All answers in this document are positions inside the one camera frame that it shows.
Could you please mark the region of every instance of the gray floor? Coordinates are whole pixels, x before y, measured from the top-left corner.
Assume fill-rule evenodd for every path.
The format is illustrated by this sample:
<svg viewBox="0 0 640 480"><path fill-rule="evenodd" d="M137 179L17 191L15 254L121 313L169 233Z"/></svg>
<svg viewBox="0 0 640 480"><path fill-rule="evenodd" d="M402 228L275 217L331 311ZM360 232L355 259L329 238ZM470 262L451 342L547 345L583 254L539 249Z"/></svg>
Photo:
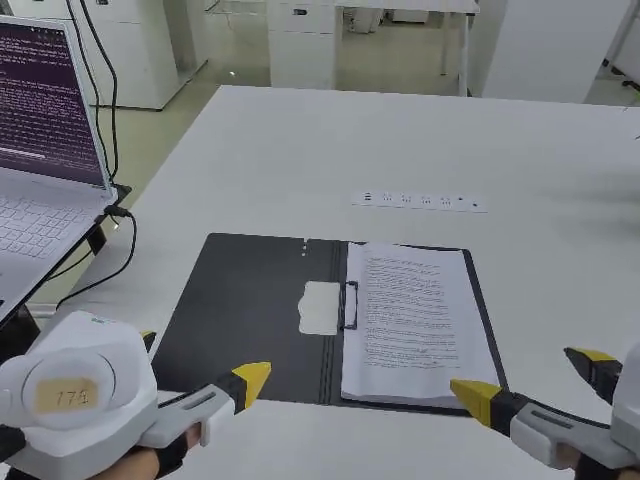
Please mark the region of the gray floor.
<svg viewBox="0 0 640 480"><path fill-rule="evenodd" d="M207 15L211 59L163 112L121 110L118 132L121 167L118 181L134 187L126 205L132 205L167 158L218 85L269 85L269 50L264 4L220 2ZM458 38L452 31L449 76L439 72L440 17L432 14L427 25L385 22L378 32L362 35L344 32L338 56L338 88L341 90L455 95ZM619 78L601 72L587 98L588 103L631 105L637 94L621 86ZM107 115L101 116L109 132ZM140 138L154 139L141 142ZM171 219L167 219L170 228ZM70 262L86 250L78 252ZM33 299L52 304L64 296L89 260L48 283Z"/></svg>

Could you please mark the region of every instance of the number label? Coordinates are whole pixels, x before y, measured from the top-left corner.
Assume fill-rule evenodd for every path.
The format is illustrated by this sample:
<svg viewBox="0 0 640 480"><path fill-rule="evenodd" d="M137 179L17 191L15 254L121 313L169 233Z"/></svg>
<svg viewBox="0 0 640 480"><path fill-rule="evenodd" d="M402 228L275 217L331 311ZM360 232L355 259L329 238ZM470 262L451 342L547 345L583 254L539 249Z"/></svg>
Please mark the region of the number label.
<svg viewBox="0 0 640 480"><path fill-rule="evenodd" d="M64 413L93 408L98 386L89 378L52 378L36 386L36 413Z"/></svg>

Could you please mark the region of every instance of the white laptop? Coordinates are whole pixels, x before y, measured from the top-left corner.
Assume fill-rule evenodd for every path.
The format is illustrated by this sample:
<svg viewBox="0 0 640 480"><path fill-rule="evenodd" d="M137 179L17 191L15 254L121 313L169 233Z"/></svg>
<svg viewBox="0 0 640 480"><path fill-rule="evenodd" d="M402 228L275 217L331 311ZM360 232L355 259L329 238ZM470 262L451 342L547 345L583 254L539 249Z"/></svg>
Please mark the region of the white laptop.
<svg viewBox="0 0 640 480"><path fill-rule="evenodd" d="M0 15L0 322L115 203L63 24Z"/></svg>

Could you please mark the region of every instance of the clipboard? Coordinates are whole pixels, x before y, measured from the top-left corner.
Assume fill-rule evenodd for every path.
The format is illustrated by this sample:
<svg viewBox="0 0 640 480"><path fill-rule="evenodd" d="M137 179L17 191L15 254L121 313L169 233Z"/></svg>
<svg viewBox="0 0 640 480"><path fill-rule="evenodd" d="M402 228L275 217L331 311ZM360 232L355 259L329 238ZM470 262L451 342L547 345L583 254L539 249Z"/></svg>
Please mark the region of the clipboard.
<svg viewBox="0 0 640 480"><path fill-rule="evenodd" d="M344 299L348 244L256 235L210 234L153 359L160 390L191 391L238 365L272 363L260 398L318 405L467 415L466 410L371 403L341 398ZM503 388L507 380L480 284L462 251ZM336 335L300 333L298 302L309 281L340 284Z"/></svg>

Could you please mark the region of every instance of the table surface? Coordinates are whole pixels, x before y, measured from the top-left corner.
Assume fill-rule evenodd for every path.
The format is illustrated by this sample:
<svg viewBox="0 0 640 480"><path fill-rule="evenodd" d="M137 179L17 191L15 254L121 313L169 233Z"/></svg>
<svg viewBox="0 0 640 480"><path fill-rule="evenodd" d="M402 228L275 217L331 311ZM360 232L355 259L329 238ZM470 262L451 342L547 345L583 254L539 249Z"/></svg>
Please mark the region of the table surface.
<svg viewBox="0 0 640 480"><path fill-rule="evenodd" d="M512 389L608 421L562 349L624 358L640 339L637 134L640 110L617 107L223 87L133 208L130 267L56 318L85 309L162 334L210 232L469 248ZM488 213L352 206L368 189L475 195ZM123 222L78 286L130 241ZM206 474L569 475L471 419L268 401L175 475Z"/></svg>

